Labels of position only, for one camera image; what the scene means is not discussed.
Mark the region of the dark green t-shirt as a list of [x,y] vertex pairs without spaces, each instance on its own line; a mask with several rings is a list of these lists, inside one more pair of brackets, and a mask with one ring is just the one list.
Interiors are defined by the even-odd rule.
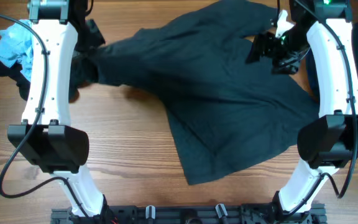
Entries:
[[156,29],[73,58],[70,86],[127,85],[164,104],[190,185],[269,160],[296,144],[319,106],[272,61],[247,63],[248,36],[270,28],[276,10],[218,1]]

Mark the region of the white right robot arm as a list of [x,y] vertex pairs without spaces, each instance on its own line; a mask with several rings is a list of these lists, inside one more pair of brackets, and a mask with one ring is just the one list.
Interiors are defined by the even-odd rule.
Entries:
[[298,133],[300,160],[290,180],[275,195],[277,220],[309,212],[325,182],[347,167],[337,198],[348,189],[358,158],[358,76],[352,49],[349,1],[292,0],[279,11],[275,33],[257,35],[248,63],[268,57],[273,73],[294,74],[313,54],[319,86],[319,117]]

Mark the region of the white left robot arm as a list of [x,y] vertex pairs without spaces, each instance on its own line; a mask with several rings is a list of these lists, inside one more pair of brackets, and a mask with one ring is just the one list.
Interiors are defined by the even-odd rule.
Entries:
[[9,141],[29,163],[57,180],[71,203],[74,223],[100,223],[106,199],[86,166],[88,135],[72,128],[69,110],[71,60],[75,51],[104,43],[89,1],[29,1],[33,62],[21,123],[10,125]]

